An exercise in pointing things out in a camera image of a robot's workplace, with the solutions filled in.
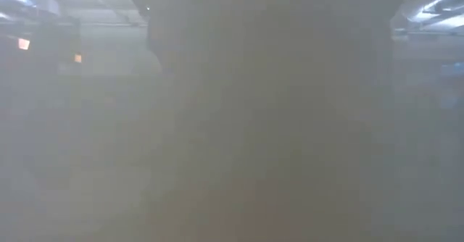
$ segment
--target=person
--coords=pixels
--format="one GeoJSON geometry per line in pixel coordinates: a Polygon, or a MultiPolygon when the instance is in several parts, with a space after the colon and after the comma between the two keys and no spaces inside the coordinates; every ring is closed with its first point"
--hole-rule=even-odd
{"type": "Polygon", "coordinates": [[[153,1],[149,41],[167,72],[125,142],[153,174],[137,234],[390,239],[373,232],[391,191],[373,165],[391,155],[376,138],[402,0],[153,1]]]}

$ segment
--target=ceiling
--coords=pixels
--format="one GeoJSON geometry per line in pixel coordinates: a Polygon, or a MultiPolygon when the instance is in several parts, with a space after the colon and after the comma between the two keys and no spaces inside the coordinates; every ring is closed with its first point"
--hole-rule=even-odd
{"type": "Polygon", "coordinates": [[[144,21],[131,0],[60,0],[84,25],[133,25],[144,21]]]}

